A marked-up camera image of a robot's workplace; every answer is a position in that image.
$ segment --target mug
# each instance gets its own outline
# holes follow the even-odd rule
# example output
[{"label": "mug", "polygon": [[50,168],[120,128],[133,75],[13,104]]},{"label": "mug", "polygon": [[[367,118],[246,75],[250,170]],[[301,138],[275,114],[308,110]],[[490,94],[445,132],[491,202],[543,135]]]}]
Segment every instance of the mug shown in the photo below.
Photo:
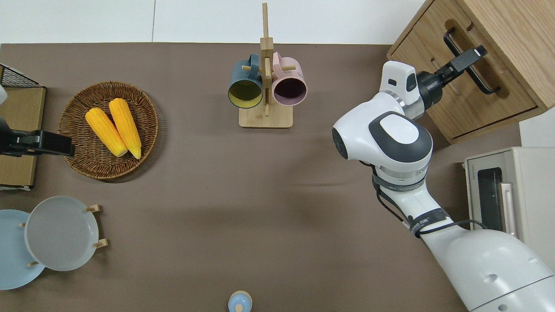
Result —
[{"label": "mug", "polygon": [[[284,71],[282,67],[286,66],[295,66],[295,69]],[[291,57],[282,58],[275,52],[272,67],[275,75],[272,94],[276,102],[286,106],[301,103],[306,98],[306,83],[297,60]]]},{"label": "mug", "polygon": [[[253,108],[262,102],[262,76],[258,72],[259,56],[252,53],[248,60],[238,61],[231,70],[228,98],[239,108]],[[250,66],[249,71],[243,66]]]}]

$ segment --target oven handle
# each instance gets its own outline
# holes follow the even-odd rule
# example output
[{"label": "oven handle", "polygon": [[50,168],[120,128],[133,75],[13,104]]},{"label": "oven handle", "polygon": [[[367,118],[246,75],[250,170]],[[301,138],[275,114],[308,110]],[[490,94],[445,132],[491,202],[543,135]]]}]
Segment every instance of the oven handle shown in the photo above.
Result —
[{"label": "oven handle", "polygon": [[501,191],[501,218],[505,232],[518,238],[514,221],[513,188],[511,183],[499,183]]}]

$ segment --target oven window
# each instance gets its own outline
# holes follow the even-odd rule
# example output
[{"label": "oven window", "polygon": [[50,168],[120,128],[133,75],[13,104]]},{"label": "oven window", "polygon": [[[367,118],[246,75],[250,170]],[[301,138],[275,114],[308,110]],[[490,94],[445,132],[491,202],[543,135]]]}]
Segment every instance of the oven window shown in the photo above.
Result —
[{"label": "oven window", "polygon": [[503,230],[501,222],[501,193],[497,188],[503,182],[501,168],[490,168],[478,171],[478,192],[480,194],[480,210],[482,223],[491,230]]}]

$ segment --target wicker basket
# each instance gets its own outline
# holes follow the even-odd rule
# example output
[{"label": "wicker basket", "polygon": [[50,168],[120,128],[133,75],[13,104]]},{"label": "wicker basket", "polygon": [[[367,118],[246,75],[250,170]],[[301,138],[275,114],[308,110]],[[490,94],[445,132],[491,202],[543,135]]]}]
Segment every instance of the wicker basket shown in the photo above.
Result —
[{"label": "wicker basket", "polygon": [[[141,141],[140,159],[131,153],[114,156],[85,120],[86,112],[93,107],[101,108],[112,120],[108,104],[114,98],[123,98],[129,104]],[[139,88],[123,82],[101,82],[80,91],[69,101],[60,117],[58,133],[71,137],[75,145],[75,156],[65,157],[75,171],[93,179],[113,179],[130,173],[146,160],[158,136],[158,114],[150,98]]]}]

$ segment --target yellow corn cob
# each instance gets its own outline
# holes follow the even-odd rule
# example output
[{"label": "yellow corn cob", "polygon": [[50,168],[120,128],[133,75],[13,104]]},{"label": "yellow corn cob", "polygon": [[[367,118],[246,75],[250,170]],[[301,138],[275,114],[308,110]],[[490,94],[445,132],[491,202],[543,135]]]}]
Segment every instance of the yellow corn cob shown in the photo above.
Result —
[{"label": "yellow corn cob", "polygon": [[108,116],[98,107],[91,108],[86,114],[85,119],[98,138],[116,157],[121,157],[127,153],[127,148],[123,143],[114,124]]},{"label": "yellow corn cob", "polygon": [[119,135],[122,137],[123,143],[133,156],[140,159],[140,138],[137,132],[137,126],[129,106],[124,99],[116,98],[110,102],[110,113],[114,118],[115,127],[118,128]]}]

